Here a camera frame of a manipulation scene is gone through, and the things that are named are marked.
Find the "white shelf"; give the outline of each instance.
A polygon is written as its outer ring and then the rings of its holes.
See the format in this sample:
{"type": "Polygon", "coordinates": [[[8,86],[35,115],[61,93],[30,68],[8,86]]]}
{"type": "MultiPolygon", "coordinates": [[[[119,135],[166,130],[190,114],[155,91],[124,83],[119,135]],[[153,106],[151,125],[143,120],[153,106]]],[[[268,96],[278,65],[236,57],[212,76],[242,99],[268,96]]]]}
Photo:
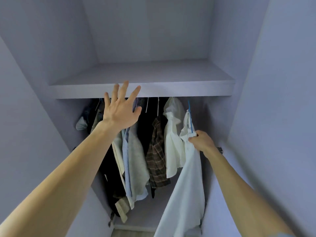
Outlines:
{"type": "Polygon", "coordinates": [[[53,98],[101,98],[115,83],[130,81],[126,96],[138,86],[139,97],[229,96],[235,80],[206,59],[99,64],[50,85],[53,98]]]}
{"type": "MultiPolygon", "coordinates": [[[[180,173],[181,168],[178,169],[177,174],[171,178],[170,185],[156,189],[154,199],[152,199],[150,187],[148,187],[148,196],[143,200],[135,202],[134,209],[127,213],[128,219],[126,223],[122,223],[121,219],[116,217],[114,220],[114,228],[155,232],[180,173]]],[[[201,229],[197,226],[188,230],[186,236],[201,236],[201,229]]]]}

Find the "brown plaid shirt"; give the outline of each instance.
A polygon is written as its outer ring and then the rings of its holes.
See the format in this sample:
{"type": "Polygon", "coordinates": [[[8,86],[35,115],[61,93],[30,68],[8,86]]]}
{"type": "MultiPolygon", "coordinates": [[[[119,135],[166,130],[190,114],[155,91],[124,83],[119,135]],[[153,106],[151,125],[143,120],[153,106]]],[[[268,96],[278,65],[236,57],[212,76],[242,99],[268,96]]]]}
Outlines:
{"type": "Polygon", "coordinates": [[[153,122],[153,135],[146,155],[146,162],[149,170],[150,183],[152,188],[160,188],[169,185],[167,179],[166,158],[164,155],[164,136],[161,129],[160,116],[153,122]]]}

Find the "forearm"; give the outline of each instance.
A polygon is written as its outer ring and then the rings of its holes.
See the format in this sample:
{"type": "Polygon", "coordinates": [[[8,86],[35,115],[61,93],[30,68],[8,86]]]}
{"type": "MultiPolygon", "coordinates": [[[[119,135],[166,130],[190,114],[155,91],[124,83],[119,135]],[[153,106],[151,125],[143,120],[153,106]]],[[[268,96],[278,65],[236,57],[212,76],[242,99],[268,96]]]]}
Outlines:
{"type": "Polygon", "coordinates": [[[1,224],[0,235],[65,236],[116,132],[99,123],[1,224]]]}
{"type": "Polygon", "coordinates": [[[279,215],[232,168],[215,148],[204,152],[217,177],[228,209],[243,237],[293,234],[279,215]]]}

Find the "wooden floor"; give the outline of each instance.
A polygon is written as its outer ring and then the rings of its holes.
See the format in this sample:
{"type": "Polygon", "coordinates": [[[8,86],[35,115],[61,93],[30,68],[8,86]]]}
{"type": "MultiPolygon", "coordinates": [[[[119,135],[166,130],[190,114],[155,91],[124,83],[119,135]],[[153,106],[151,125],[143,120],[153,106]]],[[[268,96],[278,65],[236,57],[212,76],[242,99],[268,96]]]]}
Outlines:
{"type": "Polygon", "coordinates": [[[113,230],[111,237],[153,237],[154,234],[155,233],[153,232],[140,232],[115,229],[113,230]]]}

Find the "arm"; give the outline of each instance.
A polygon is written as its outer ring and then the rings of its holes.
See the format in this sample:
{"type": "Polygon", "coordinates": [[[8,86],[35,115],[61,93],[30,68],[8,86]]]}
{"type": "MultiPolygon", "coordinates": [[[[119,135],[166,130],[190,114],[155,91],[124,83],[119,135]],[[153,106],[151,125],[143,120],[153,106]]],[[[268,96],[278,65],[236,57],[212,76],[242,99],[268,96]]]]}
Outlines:
{"type": "Polygon", "coordinates": [[[270,205],[258,195],[219,153],[212,139],[203,131],[189,139],[195,148],[203,151],[217,177],[228,209],[243,237],[277,236],[291,234],[290,228],[270,205]]]}
{"type": "Polygon", "coordinates": [[[104,95],[103,121],[0,225],[0,236],[65,236],[79,212],[98,168],[117,133],[138,120],[141,107],[132,112],[140,91],[125,100],[128,82],[116,84],[112,102],[104,95]]]}

